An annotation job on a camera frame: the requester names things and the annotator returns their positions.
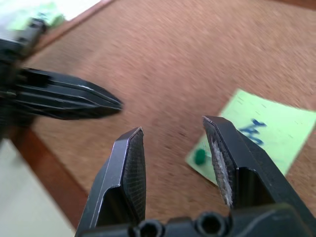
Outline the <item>cork board with wooden frame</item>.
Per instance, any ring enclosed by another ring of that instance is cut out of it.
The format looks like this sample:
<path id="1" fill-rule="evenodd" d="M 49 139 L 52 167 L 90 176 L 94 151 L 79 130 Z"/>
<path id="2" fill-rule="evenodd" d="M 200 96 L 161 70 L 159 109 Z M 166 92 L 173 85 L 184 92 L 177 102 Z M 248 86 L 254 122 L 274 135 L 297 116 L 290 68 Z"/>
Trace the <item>cork board with wooden frame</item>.
<path id="1" fill-rule="evenodd" d="M 114 0 L 28 67 L 96 83 L 124 102 L 100 120 L 38 118 L 22 144 L 75 219 L 114 141 L 144 130 L 150 219 L 226 215 L 218 189 L 185 163 L 238 88 L 316 110 L 316 0 Z"/>

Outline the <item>green note with blue writing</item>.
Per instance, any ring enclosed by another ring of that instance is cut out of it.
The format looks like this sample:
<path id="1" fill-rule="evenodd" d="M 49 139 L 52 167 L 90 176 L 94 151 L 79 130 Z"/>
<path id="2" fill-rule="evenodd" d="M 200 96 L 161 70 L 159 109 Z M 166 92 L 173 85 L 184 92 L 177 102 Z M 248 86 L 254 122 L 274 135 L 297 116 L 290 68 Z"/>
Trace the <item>green note with blue writing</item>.
<path id="1" fill-rule="evenodd" d="M 262 148 L 287 175 L 316 125 L 316 109 L 307 110 L 237 89 L 219 113 Z"/>

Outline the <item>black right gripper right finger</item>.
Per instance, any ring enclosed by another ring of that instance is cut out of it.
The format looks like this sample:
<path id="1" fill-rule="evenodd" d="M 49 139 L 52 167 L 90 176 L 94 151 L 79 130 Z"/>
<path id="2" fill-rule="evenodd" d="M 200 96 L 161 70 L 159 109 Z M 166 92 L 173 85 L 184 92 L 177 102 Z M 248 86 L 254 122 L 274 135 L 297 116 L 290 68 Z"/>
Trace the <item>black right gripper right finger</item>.
<path id="1" fill-rule="evenodd" d="M 204 116 L 218 187 L 230 209 L 288 203 L 303 219 L 313 214 L 267 153 L 223 117 Z"/>

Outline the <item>green pushpin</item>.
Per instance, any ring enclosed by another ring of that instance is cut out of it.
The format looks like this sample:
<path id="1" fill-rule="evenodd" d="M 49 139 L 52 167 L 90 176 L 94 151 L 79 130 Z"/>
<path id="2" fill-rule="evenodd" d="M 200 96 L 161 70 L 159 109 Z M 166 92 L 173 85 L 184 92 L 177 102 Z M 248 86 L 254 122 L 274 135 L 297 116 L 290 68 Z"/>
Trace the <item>green pushpin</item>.
<path id="1" fill-rule="evenodd" d="M 194 155 L 194 163 L 196 165 L 204 165 L 206 162 L 206 151 L 204 149 L 197 149 Z"/>

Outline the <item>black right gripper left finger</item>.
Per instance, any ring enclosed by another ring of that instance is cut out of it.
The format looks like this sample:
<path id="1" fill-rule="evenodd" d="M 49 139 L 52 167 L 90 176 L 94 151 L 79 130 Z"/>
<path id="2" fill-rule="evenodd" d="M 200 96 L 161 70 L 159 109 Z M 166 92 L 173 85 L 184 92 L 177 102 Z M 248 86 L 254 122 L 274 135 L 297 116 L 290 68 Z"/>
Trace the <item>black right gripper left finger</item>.
<path id="1" fill-rule="evenodd" d="M 97 173 L 77 234 L 95 228 L 138 224 L 146 212 L 146 163 L 141 127 L 121 135 Z"/>

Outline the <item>green sticky note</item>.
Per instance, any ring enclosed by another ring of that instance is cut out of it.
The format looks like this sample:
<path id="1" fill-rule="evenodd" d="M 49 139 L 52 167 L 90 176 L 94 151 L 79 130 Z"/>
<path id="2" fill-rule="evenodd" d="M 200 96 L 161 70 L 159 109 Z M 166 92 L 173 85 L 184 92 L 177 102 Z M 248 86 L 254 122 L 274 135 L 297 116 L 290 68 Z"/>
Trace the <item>green sticky note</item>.
<path id="1" fill-rule="evenodd" d="M 5 28 L 10 31 L 24 30 L 32 18 L 44 21 L 49 28 L 57 27 L 65 21 L 65 16 L 59 10 L 56 2 L 46 0 L 18 10 L 17 16 Z"/>

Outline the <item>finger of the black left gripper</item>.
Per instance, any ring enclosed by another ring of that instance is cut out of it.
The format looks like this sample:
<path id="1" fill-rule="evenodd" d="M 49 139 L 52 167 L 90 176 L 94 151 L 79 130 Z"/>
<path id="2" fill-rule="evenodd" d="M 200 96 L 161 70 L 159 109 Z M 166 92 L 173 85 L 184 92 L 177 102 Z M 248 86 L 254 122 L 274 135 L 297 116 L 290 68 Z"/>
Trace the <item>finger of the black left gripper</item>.
<path id="1" fill-rule="evenodd" d="M 23 114 L 60 120 L 101 119 L 122 111 L 122 101 L 99 96 L 57 98 L 22 93 L 13 104 Z"/>
<path id="2" fill-rule="evenodd" d="M 22 91 L 42 98 L 67 101 L 85 107 L 121 108 L 123 103 L 106 89 L 78 77 L 36 69 L 24 69 Z"/>

